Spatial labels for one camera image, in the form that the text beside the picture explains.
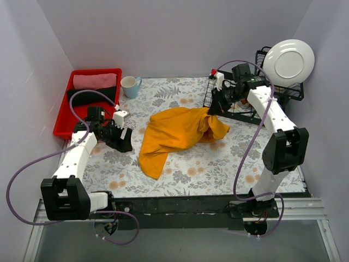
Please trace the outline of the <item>orange t shirt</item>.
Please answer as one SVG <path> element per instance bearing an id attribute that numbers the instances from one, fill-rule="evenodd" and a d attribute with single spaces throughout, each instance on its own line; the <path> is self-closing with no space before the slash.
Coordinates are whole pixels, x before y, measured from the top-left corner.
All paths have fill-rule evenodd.
<path id="1" fill-rule="evenodd" d="M 159 179 L 167 156 L 199 143 L 223 139 L 230 126 L 222 123 L 208 108 L 170 108 L 150 117 L 139 154 L 142 172 Z"/>

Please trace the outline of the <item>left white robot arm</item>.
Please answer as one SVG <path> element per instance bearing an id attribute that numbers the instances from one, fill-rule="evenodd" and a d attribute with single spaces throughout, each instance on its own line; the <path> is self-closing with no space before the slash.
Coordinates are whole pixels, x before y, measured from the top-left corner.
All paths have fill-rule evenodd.
<path id="1" fill-rule="evenodd" d="M 121 153 L 131 152 L 132 130 L 124 127 L 128 112 L 117 109 L 112 117 L 105 110 L 90 106 L 82 122 L 75 124 L 68 150 L 51 178 L 42 181 L 40 189 L 45 211 L 51 221 L 85 220 L 95 211 L 111 218 L 116 211 L 112 193 L 107 190 L 88 193 L 82 178 L 88 159 L 98 142 Z"/>

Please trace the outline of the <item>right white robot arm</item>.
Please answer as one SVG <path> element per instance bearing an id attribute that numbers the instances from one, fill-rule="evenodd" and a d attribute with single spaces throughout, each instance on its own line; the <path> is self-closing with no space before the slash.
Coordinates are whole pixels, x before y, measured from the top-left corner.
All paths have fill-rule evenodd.
<path id="1" fill-rule="evenodd" d="M 264 169 L 246 198 L 247 212 L 259 217 L 267 209 L 265 201 L 274 199 L 282 180 L 303 164 L 309 133 L 306 128 L 298 128 L 284 113 L 267 74 L 254 76 L 250 62 L 240 60 L 238 63 L 232 69 L 231 80 L 218 69 L 212 69 L 209 79 L 215 87 L 211 90 L 208 114 L 224 114 L 233 103 L 246 99 L 261 118 L 259 127 L 268 131 L 269 141 L 262 153 Z"/>

